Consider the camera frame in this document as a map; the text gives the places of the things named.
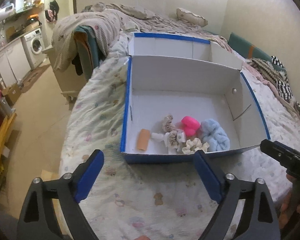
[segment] striped cloth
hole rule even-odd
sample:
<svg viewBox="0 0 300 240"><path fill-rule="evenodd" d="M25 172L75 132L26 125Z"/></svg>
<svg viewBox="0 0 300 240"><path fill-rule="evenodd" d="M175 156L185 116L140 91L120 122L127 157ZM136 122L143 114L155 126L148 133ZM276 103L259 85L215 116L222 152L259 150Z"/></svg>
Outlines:
<svg viewBox="0 0 300 240"><path fill-rule="evenodd" d="M285 68L276 56L272 56L271 59L273 64ZM263 59L252 58L248 59L247 63L256 69L264 79L270 81L276 87L279 96L289 103L297 111L300 117L300 104L295 100L292 94L287 73L275 70L271 65L271 62Z"/></svg>

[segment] pillow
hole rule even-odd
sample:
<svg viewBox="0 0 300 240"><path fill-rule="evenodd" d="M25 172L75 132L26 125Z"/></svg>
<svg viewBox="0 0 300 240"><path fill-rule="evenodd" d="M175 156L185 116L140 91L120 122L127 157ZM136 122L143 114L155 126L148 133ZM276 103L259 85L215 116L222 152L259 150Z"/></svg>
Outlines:
<svg viewBox="0 0 300 240"><path fill-rule="evenodd" d="M205 27L206 25L208 25L208 21L205 18L183 8L177 8L177 16L179 20L185 20L201 27Z"/></svg>

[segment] blanket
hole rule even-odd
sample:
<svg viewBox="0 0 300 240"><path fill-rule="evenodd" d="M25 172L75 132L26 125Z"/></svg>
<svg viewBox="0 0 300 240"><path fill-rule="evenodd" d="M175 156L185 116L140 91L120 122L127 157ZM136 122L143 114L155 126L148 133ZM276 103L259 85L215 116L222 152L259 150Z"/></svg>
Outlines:
<svg viewBox="0 0 300 240"><path fill-rule="evenodd" d="M66 130L59 174L73 172L93 150L103 151L105 164L87 199L80 203L100 240L132 240L141 235L196 240L218 205L209 198L193 164L128 165L120 153L128 38L129 34L120 34L79 93ZM267 86L246 69L242 72L259 101L271 139L300 151L300 121ZM274 201L291 185L285 168L259 148L213 162L239 179L265 179ZM233 236L242 207L240 202L226 239Z"/></svg>
<svg viewBox="0 0 300 240"><path fill-rule="evenodd" d="M273 61L276 61L278 64L280 63L276 57L273 57ZM247 63L257 70L264 79L276 87L279 96L294 109L294 112L300 118L300 104L296 101L291 92L287 73L281 73L275 70L269 61L263 59L252 58L248 59Z"/></svg>
<svg viewBox="0 0 300 240"><path fill-rule="evenodd" d="M106 57L109 48L119 39L120 32L164 32L193 36L214 41L222 48L232 51L227 40L204 31L199 25L184 20L174 20L146 9L124 5L97 3L86 12L70 15L59 20L53 30L52 45L57 52L54 70L64 71L77 55L73 31L78 25L93 28L97 44Z"/></svg>

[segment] metal screw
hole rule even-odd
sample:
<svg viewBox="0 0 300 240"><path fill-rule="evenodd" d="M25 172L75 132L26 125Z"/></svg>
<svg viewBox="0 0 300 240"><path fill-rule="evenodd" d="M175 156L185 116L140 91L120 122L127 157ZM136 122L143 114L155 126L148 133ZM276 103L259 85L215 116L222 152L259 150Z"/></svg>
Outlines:
<svg viewBox="0 0 300 240"><path fill-rule="evenodd" d="M234 175L232 173L227 173L226 174L226 178L230 179L230 180L233 180L234 179Z"/></svg>
<svg viewBox="0 0 300 240"><path fill-rule="evenodd" d="M72 173L66 173L62 176L64 179L71 179L72 178Z"/></svg>
<svg viewBox="0 0 300 240"><path fill-rule="evenodd" d="M37 178L34 178L32 182L33 182L34 184L37 184L37 183L39 183L40 181L41 181L41 178L37 177Z"/></svg>
<svg viewBox="0 0 300 240"><path fill-rule="evenodd" d="M265 183L264 179L262 179L262 178L257 178L257 182L259 184L264 184Z"/></svg>

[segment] kitchen counter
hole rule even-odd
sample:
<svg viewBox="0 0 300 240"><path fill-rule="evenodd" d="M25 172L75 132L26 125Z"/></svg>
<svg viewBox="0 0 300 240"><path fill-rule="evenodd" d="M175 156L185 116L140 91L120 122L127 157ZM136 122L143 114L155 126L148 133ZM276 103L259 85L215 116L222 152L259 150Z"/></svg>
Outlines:
<svg viewBox="0 0 300 240"><path fill-rule="evenodd" d="M7 43L6 45L4 45L3 47L0 48L0 52L3 51L4 49L6 49L7 47L9 47L12 43L14 43L16 40L20 39L21 37L23 37L24 35L33 32L34 30L28 31L26 33L23 33L22 35L16 37L15 39L13 39L12 41L10 41L9 43Z"/></svg>

